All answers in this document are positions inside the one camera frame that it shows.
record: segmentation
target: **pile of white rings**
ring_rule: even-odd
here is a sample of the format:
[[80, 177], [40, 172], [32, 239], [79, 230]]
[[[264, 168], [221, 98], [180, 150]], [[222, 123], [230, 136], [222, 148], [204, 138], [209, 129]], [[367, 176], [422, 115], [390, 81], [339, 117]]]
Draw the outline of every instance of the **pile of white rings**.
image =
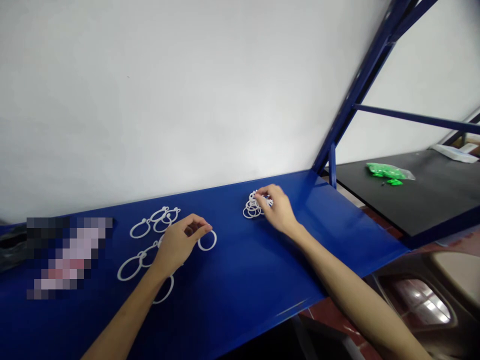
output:
[[[163, 214], [159, 218], [155, 218], [155, 216], [157, 216], [157, 214], [162, 213], [162, 212], [163, 212]], [[150, 218], [148, 218], [148, 219], [144, 218], [138, 224], [136, 224], [134, 227], [132, 227], [131, 230], [130, 230], [130, 236], [134, 239], [143, 238], [145, 235], [147, 235], [150, 232], [151, 228], [153, 228], [153, 231], [156, 232], [156, 233], [164, 233], [168, 229], [168, 227], [170, 225], [172, 225], [177, 220], [177, 218], [179, 216], [179, 212], [180, 212], [180, 209], [178, 207], [175, 207], [172, 210], [170, 210], [168, 206], [164, 206], [160, 210], [154, 212], [150, 216]], [[171, 215], [170, 215], [171, 213], [175, 213], [174, 218], [171, 218]], [[168, 224], [168, 225], [164, 229], [158, 230], [157, 225], [160, 224], [160, 223]], [[142, 224], [147, 224], [148, 229], [142, 235], [134, 236], [134, 230]], [[200, 244], [200, 240], [198, 240], [198, 242], [197, 242], [198, 247], [203, 251], [212, 250], [214, 248], [215, 244], [217, 243], [217, 234], [213, 230], [210, 231], [210, 232], [213, 234], [213, 244], [212, 244], [212, 246], [210, 246], [209, 248], [204, 248], [202, 246], [202, 244]], [[134, 257], [131, 257], [127, 261], [125, 261], [120, 266], [120, 268], [118, 269], [118, 272], [116, 273], [117, 279], [120, 280], [120, 281], [131, 280], [135, 277], [135, 275], [137, 275], [139, 273], [139, 271], [142, 268], [149, 268], [150, 266], [152, 266], [152, 264], [145, 265], [144, 264], [144, 259], [147, 257], [147, 253], [149, 252], [149, 250], [154, 249], [154, 248], [158, 248], [158, 249], [160, 248], [160, 244], [162, 243], [162, 239], [163, 239], [164, 235], [165, 234], [163, 234], [160, 237], [160, 240], [155, 240], [151, 246], [147, 247], [145, 250], [140, 251], [137, 255], [135, 255]], [[124, 269], [124, 267], [129, 262], [131, 262], [132, 260], [136, 260], [136, 259], [138, 259], [138, 267], [135, 270], [135, 272], [132, 275], [130, 275], [129, 277], [122, 277], [122, 270]], [[170, 280], [171, 280], [170, 289], [168, 290], [166, 295], [161, 300], [153, 301], [154, 304], [160, 304], [161, 302], [165, 301], [165, 299], [167, 299], [169, 297], [170, 293], [172, 292], [172, 290], [174, 288], [174, 275], [173, 274], [170, 275]]]
[[[257, 216], [263, 215], [264, 212], [262, 211], [262, 208], [260, 207], [259, 203], [255, 199], [255, 193], [257, 190], [253, 191], [249, 196], [248, 196], [248, 201], [245, 204], [245, 208], [243, 209], [243, 216], [246, 217], [247, 219], [253, 219], [256, 218]], [[269, 207], [272, 207], [274, 204], [274, 201], [269, 198], [268, 196], [265, 198], [266, 203], [268, 204]]]

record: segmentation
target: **red floor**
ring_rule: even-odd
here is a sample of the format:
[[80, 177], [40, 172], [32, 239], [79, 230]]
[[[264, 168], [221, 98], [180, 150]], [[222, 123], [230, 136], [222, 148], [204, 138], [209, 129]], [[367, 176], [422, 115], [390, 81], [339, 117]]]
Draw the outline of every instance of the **red floor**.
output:
[[[371, 209], [364, 207], [362, 210], [397, 239], [402, 236], [400, 231], [392, 227], [387, 221], [378, 216]], [[462, 239], [451, 243], [448, 247], [443, 247], [433, 242], [415, 250], [414, 252], [425, 253], [432, 251], [455, 251], [480, 257], [480, 230], [477, 230], [463, 237]], [[326, 298], [320, 301], [319, 303], [311, 306], [309, 309], [302, 311], [302, 314], [348, 334], [353, 342], [358, 346], [358, 349], [366, 360], [382, 359], [376, 350], [364, 339], [362, 335], [360, 335], [355, 326], [353, 326], [340, 312], [331, 298]]]

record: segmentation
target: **blue metal beam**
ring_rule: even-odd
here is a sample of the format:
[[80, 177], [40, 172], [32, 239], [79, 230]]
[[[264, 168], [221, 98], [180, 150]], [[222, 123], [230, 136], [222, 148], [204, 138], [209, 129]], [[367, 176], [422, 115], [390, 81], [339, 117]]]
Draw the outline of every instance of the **blue metal beam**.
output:
[[335, 144], [333, 143], [328, 153], [328, 179], [330, 185], [337, 189], [337, 161], [335, 160]]
[[413, 121], [416, 123], [433, 125], [441, 128], [447, 128], [452, 130], [458, 130], [464, 133], [472, 133], [480, 135], [480, 125], [473, 124], [470, 122], [458, 122], [452, 120], [441, 119], [437, 117], [429, 117], [418, 114], [413, 114], [409, 112], [395, 111], [384, 109], [380, 107], [366, 106], [355, 104], [353, 105], [355, 110], [361, 110], [369, 113], [386, 115], [393, 118], [399, 118], [404, 120]]
[[413, 24], [417, 22], [418, 19], [425, 14], [428, 9], [430, 9], [437, 0], [422, 0], [419, 4], [413, 8], [411, 13], [400, 23], [398, 28], [395, 30], [393, 35], [390, 38], [390, 41], [396, 43], [400, 37], [407, 32], [408, 29], [412, 27]]
[[412, 10], [412, 4], [413, 1], [411, 0], [393, 0], [390, 3], [385, 18], [378, 28], [365, 58], [363, 58], [356, 77], [350, 85], [340, 110], [313, 163], [312, 170], [315, 172], [320, 173], [324, 169], [332, 144], [338, 144], [347, 130], [356, 112], [352, 106], [360, 104], [365, 98], [370, 86], [393, 49], [395, 43], [390, 42], [390, 37], [400, 26], [402, 20], [406, 18], [409, 11]]

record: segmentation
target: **curtain ring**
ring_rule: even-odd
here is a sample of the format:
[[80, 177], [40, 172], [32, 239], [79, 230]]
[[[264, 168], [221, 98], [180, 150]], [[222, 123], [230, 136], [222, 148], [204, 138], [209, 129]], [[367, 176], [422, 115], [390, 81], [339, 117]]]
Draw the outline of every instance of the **curtain ring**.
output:
[[[125, 261], [120, 268], [118, 269], [118, 272], [116, 273], [116, 277], [120, 281], [128, 281], [130, 279], [133, 279], [135, 275], [137, 275], [142, 268], [142, 260], [147, 256], [147, 253], [144, 251], [140, 251], [136, 256], [129, 258], [127, 261]], [[122, 277], [122, 270], [124, 269], [125, 265], [127, 265], [129, 262], [131, 262], [133, 259], [138, 259], [138, 268], [135, 270], [135, 272], [130, 275], [129, 277], [123, 278]]]
[[166, 295], [163, 297], [162, 300], [159, 300], [159, 301], [154, 300], [152, 304], [160, 304], [161, 302], [165, 301], [165, 299], [169, 297], [170, 293], [172, 292], [172, 289], [174, 288], [174, 276], [170, 275], [170, 279], [171, 279], [170, 289], [168, 290]]
[[[158, 213], [161, 213], [162, 211], [165, 212], [165, 213], [164, 213], [162, 216], [160, 216], [158, 219], [155, 219], [155, 220], [154, 220], [154, 216], [157, 215]], [[156, 223], [156, 222], [162, 220], [162, 219], [165, 217], [165, 215], [167, 215], [167, 212], [168, 212], [168, 211], [169, 211], [169, 207], [168, 207], [168, 206], [162, 207], [160, 210], [154, 212], [154, 213], [150, 216], [150, 221]]]
[[[134, 236], [134, 230], [135, 230], [138, 226], [140, 226], [140, 225], [142, 225], [142, 224], [145, 224], [145, 223], [148, 225], [148, 230], [145, 231], [145, 232], [144, 232], [142, 235], [140, 235], [140, 236]], [[131, 230], [130, 230], [130, 236], [131, 236], [132, 238], [134, 238], [134, 239], [140, 239], [140, 238], [143, 238], [145, 235], [147, 235], [147, 234], [149, 233], [149, 231], [150, 231], [150, 219], [147, 220], [147, 219], [144, 218], [144, 219], [142, 219], [138, 224], [136, 224], [134, 227], [131, 228]]]
[[153, 245], [152, 245], [152, 246], [147, 247], [145, 250], [143, 250], [143, 252], [145, 253], [145, 256], [144, 256], [144, 257], [141, 257], [141, 258], [139, 259], [140, 266], [141, 266], [142, 268], [149, 268], [149, 267], [152, 266], [153, 262], [152, 262], [152, 264], [150, 264], [150, 265], [144, 265], [144, 259], [147, 257], [148, 251], [149, 251], [150, 249], [153, 249], [153, 248], [158, 248], [158, 245], [159, 245], [159, 242], [158, 242], [157, 240], [155, 240], [155, 241], [153, 242]]
[[213, 230], [210, 230], [211, 233], [213, 233], [213, 244], [208, 248], [204, 248], [202, 246], [202, 244], [200, 243], [200, 241], [202, 240], [202, 238], [200, 238], [198, 241], [197, 241], [197, 244], [198, 244], [198, 247], [200, 248], [200, 250], [203, 250], [203, 251], [209, 251], [209, 250], [212, 250], [215, 246], [215, 244], [217, 243], [217, 234], [215, 233], [215, 231]]
[[[170, 218], [170, 213], [173, 213], [175, 212], [175, 218], [172, 220]], [[161, 219], [161, 222], [164, 223], [164, 224], [168, 224], [168, 226], [170, 226], [172, 223], [174, 223], [176, 220], [177, 220], [177, 217], [179, 216], [179, 212], [180, 212], [180, 209], [178, 207], [174, 207], [173, 210], [170, 210], [170, 211], [167, 211], [165, 213], [166, 217], [168, 218], [169, 222], [165, 222], [163, 218]]]

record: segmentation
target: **blue metal frame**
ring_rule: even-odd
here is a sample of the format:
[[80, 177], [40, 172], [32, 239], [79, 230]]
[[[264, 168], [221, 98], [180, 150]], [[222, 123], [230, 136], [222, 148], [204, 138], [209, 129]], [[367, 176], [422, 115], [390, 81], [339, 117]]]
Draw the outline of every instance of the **blue metal frame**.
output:
[[396, 110], [384, 109], [381, 107], [373, 107], [355, 104], [353, 105], [355, 110], [361, 110], [368, 113], [386, 115], [393, 118], [404, 119], [413, 121], [416, 123], [433, 125], [441, 128], [447, 128], [452, 130], [458, 130], [464, 133], [472, 133], [480, 135], [480, 125], [470, 123], [470, 122], [458, 122], [452, 120], [441, 119], [437, 117], [423, 116], [409, 112], [402, 112]]
[[436, 2], [437, 0], [423, 0], [420, 3], [417, 0], [393, 0], [390, 3], [385, 18], [313, 163], [312, 170], [318, 174], [322, 172], [332, 145], [338, 145], [357, 112], [354, 105], [361, 104], [364, 100], [398, 38]]
[[[347, 95], [338, 111], [333, 124], [313, 163], [312, 170], [320, 174], [325, 165], [329, 165], [330, 185], [337, 187], [335, 150], [357, 111], [399, 118], [417, 123], [453, 129], [464, 133], [480, 135], [480, 125], [464, 123], [431, 116], [418, 115], [396, 110], [362, 105], [370, 87], [382, 69], [390, 52], [400, 37], [418, 21], [437, 0], [392, 0], [385, 14], [383, 23], [373, 39], [365, 58], [353, 80]], [[479, 223], [480, 206], [455, 218], [423, 232], [422, 234], [403, 238], [402, 241], [411, 249], [456, 234]]]
[[330, 151], [328, 152], [328, 164], [330, 165], [330, 171], [328, 172], [328, 179], [330, 185], [334, 189], [337, 189], [337, 160], [335, 159], [335, 144], [331, 145]]

